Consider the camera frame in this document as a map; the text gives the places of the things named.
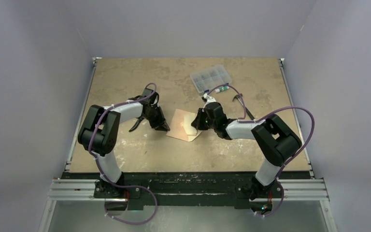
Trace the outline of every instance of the hammer head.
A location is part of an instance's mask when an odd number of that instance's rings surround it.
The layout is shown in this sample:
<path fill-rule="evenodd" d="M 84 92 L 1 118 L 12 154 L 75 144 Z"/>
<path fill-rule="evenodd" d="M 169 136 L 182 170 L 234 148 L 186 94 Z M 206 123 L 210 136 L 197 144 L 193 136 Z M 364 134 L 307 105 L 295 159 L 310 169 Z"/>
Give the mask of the hammer head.
<path fill-rule="evenodd" d="M 238 98 L 240 98 L 240 97 L 242 97 L 242 96 L 243 96 L 242 93 L 237 94 L 237 95 L 234 96 L 234 98 L 232 99 L 232 101 L 234 101 L 235 99 L 238 99 Z"/>

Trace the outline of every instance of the table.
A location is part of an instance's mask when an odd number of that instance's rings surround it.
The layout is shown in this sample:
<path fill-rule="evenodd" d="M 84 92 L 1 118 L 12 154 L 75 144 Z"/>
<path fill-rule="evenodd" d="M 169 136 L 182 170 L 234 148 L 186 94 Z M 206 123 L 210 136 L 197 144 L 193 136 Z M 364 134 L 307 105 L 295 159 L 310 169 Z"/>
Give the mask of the table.
<path fill-rule="evenodd" d="M 197 112 L 203 106 L 189 75 L 217 64 L 224 65 L 232 85 L 244 95 L 247 108 L 256 118 L 290 105 L 276 58 L 102 58 L 98 59 L 83 119 L 91 105 L 124 102 L 141 94 L 146 84 L 154 82 L 160 95 L 159 105 L 170 124 L 176 108 Z M 232 102 L 235 94 L 231 89 L 212 94 L 229 118 L 243 115 L 239 102 Z M 299 135 L 292 110 L 278 115 Z M 264 160 L 255 141 L 228 141 L 210 130 L 203 131 L 193 142 L 185 142 L 151 129 L 146 120 L 134 132 L 128 132 L 135 121 L 120 125 L 114 148 L 123 172 L 257 171 Z M 285 170 L 308 171 L 304 152 Z M 80 144 L 74 147 L 70 172 L 98 172 L 93 158 Z"/>

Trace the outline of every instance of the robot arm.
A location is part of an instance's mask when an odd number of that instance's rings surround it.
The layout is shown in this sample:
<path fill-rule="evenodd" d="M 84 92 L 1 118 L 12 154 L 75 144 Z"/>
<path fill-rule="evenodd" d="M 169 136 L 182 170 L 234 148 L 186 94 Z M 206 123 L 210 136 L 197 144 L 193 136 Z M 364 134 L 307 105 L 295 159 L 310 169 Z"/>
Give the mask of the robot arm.
<path fill-rule="evenodd" d="M 103 128 L 98 129 L 96 132 L 92 144 L 92 152 L 97 156 L 96 158 L 99 160 L 99 165 L 104 174 L 114 183 L 117 183 L 122 175 L 113 152 L 117 140 L 119 124 L 132 118 L 143 117 L 149 121 L 151 128 L 157 131 L 170 130 L 164 118 L 163 111 L 158 105 L 159 95 L 157 92 L 144 101 L 133 102 L 150 95 L 152 92 L 151 89 L 145 88 L 142 95 L 128 99 L 128 104 L 118 106 L 109 111 L 101 122 Z M 97 121 L 107 108 L 109 107 L 101 107 L 98 105 L 92 105 L 89 108 L 77 137 L 78 143 L 82 144 L 85 150 L 88 150 Z"/>
<path fill-rule="evenodd" d="M 285 161 L 301 147 L 299 137 L 277 115 L 259 122 L 241 122 L 227 118 L 221 104 L 213 97 L 205 94 L 202 98 L 206 103 L 191 125 L 198 130 L 213 129 L 223 139 L 256 140 L 265 160 L 252 178 L 250 199 L 267 193 Z"/>

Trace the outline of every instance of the black tool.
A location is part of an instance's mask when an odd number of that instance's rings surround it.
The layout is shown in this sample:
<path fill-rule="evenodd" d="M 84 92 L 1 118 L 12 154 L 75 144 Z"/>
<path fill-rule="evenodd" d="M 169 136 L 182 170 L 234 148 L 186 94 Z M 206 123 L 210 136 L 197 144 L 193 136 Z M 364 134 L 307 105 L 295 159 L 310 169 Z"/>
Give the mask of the black tool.
<path fill-rule="evenodd" d="M 137 118 L 137 121 L 134 123 L 134 125 L 130 128 L 129 132 L 132 132 L 134 131 L 135 129 L 138 128 L 138 126 L 140 125 L 140 123 L 143 121 L 144 117 L 139 117 Z"/>
<path fill-rule="evenodd" d="M 237 94 L 237 95 L 234 96 L 234 98 L 232 99 L 232 101 L 234 101 L 235 99 L 237 99 L 241 103 L 241 105 L 244 107 L 244 104 L 241 101 L 241 97 L 242 96 L 243 96 L 242 93 L 240 93 L 240 95 Z M 247 112 L 247 114 L 248 114 L 248 116 L 250 117 L 251 120 L 254 120 L 255 119 L 254 116 L 252 115 L 252 113 L 247 109 L 247 107 L 245 108 L 245 111 Z"/>

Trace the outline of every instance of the clear plastic container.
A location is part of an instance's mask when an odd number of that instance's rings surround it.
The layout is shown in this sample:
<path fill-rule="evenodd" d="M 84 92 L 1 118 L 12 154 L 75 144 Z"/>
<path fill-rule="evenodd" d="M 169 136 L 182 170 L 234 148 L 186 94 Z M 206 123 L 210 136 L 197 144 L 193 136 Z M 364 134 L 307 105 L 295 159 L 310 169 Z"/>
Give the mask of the clear plastic container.
<path fill-rule="evenodd" d="M 231 84 L 232 82 L 231 77 L 222 64 L 195 72 L 190 77 L 200 94 L 208 92 L 218 85 Z"/>

